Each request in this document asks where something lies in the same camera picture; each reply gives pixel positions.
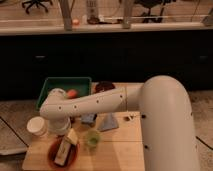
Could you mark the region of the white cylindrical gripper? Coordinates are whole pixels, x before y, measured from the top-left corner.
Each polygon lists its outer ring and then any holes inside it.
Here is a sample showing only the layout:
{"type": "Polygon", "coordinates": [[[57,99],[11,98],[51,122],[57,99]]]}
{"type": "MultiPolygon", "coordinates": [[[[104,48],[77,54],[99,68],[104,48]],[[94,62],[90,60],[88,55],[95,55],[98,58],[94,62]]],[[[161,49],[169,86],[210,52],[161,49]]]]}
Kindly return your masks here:
{"type": "MultiPolygon", "coordinates": [[[[71,128],[71,121],[69,117],[62,119],[54,119],[49,121],[48,130],[50,133],[56,135],[65,135],[71,128]]],[[[73,128],[62,138],[61,144],[57,151],[54,162],[59,166],[64,166],[69,154],[71,146],[76,146],[78,143],[78,136],[73,128]]]]}

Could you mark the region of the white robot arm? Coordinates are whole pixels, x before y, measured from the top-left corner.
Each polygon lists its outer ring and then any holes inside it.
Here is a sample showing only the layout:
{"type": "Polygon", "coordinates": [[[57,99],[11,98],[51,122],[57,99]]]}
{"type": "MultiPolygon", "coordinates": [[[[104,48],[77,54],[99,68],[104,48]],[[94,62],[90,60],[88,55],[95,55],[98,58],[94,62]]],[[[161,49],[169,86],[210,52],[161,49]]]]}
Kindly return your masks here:
{"type": "Polygon", "coordinates": [[[200,171],[191,101],[171,76],[75,99],[51,90],[39,109],[47,120],[126,111],[141,114],[145,171],[200,171]]]}

